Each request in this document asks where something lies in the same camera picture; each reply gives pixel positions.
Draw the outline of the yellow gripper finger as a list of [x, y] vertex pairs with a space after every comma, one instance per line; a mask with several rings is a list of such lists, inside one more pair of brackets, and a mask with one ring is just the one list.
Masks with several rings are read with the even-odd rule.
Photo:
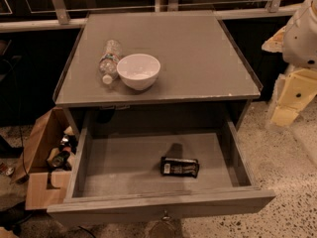
[[289, 126], [317, 95], [317, 71], [301, 68], [290, 73], [284, 82], [270, 121]]

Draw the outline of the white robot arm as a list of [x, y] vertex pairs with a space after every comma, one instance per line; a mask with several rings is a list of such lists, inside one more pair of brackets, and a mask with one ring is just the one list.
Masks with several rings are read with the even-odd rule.
[[305, 0], [262, 49], [282, 53], [283, 60], [293, 66], [284, 77], [270, 118], [277, 126], [288, 126], [317, 95], [317, 0]]

